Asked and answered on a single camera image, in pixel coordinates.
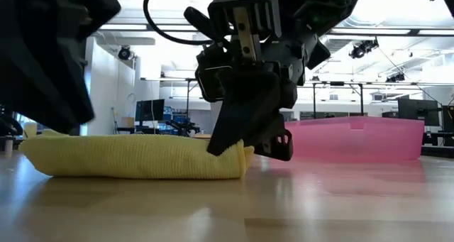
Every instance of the pink plastic container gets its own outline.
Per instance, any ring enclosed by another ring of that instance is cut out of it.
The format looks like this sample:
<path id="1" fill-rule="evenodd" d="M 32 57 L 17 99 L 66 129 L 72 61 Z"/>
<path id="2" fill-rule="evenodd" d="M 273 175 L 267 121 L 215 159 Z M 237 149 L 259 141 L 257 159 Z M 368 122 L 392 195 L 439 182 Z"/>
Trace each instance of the pink plastic container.
<path id="1" fill-rule="evenodd" d="M 293 121 L 294 158 L 336 162 L 398 162 L 421 155 L 423 121 L 348 117 Z"/>

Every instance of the microfiber cloth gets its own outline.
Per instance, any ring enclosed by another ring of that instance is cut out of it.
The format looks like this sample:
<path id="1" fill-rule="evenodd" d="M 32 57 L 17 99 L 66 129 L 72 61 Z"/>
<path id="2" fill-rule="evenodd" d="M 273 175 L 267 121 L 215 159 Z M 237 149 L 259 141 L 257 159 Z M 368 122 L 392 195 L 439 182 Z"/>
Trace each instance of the microfiber cloth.
<path id="1" fill-rule="evenodd" d="M 63 136 L 46 133 L 19 150 L 35 169 L 51 176 L 137 179 L 233 179 L 244 177 L 253 147 L 239 141 L 220 156 L 208 141 L 165 135 Z"/>

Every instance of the table surface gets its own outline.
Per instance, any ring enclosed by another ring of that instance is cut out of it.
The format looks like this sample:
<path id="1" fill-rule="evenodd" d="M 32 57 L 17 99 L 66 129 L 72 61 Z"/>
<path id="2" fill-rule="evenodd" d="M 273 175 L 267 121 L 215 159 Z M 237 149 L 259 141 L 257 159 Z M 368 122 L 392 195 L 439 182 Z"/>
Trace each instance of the table surface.
<path id="1" fill-rule="evenodd" d="M 0 155 L 0 241 L 454 241 L 454 163 L 254 159 L 244 180 L 50 178 Z"/>

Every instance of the folded cloth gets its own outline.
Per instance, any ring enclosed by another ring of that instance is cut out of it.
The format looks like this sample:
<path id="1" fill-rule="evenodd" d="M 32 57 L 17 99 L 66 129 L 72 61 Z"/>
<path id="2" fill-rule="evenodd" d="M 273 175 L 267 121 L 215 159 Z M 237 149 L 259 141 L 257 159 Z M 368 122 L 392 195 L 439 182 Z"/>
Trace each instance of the folded cloth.
<path id="1" fill-rule="evenodd" d="M 19 146 L 35 169 L 51 176 L 138 179 L 244 177 L 253 147 L 240 141 L 216 157 L 208 142 L 164 135 L 40 136 Z"/>

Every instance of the black monitor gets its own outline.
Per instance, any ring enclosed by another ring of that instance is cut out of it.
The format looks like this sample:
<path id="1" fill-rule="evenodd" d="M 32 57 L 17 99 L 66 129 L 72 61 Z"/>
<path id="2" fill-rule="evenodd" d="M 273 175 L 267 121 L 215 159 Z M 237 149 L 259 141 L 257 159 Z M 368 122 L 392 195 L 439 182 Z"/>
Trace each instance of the black monitor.
<path id="1" fill-rule="evenodd" d="M 399 118 L 424 121 L 425 126 L 439 126 L 438 103 L 431 100 L 398 99 Z"/>
<path id="2" fill-rule="evenodd" d="M 164 99 L 137 101 L 135 120 L 142 126 L 144 121 L 161 121 L 164 119 Z"/>

